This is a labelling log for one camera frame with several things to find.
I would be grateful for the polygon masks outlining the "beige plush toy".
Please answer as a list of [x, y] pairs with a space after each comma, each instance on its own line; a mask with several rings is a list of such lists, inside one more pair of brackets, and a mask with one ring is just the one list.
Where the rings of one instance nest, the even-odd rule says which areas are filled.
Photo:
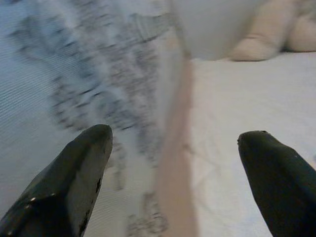
[[316, 52], [316, 0], [268, 0], [259, 7], [233, 61], [263, 61], [283, 49]]

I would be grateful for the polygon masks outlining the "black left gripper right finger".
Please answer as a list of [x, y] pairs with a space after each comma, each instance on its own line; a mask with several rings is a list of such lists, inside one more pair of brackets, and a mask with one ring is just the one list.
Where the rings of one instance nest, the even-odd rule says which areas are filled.
[[273, 237], [316, 237], [316, 170], [266, 131], [237, 140], [252, 195]]

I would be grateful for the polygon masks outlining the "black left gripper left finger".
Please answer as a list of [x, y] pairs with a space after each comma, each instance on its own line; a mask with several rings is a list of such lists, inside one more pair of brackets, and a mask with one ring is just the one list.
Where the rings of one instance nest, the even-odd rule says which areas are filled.
[[0, 237], [83, 237], [112, 147], [105, 124], [69, 142], [0, 220]]

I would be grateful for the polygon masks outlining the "grey floral print pillow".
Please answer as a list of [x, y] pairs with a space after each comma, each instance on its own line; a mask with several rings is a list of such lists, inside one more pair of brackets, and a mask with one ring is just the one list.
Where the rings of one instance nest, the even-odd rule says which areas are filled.
[[0, 0], [0, 220], [84, 130], [113, 147], [83, 237], [198, 237], [172, 0]]

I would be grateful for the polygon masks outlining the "white quilted mattress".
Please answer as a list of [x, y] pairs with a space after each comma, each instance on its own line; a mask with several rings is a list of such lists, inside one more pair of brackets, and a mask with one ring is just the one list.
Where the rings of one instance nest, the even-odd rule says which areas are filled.
[[237, 139], [265, 130], [316, 169], [316, 52], [193, 65], [188, 148], [199, 237], [272, 237], [253, 199]]

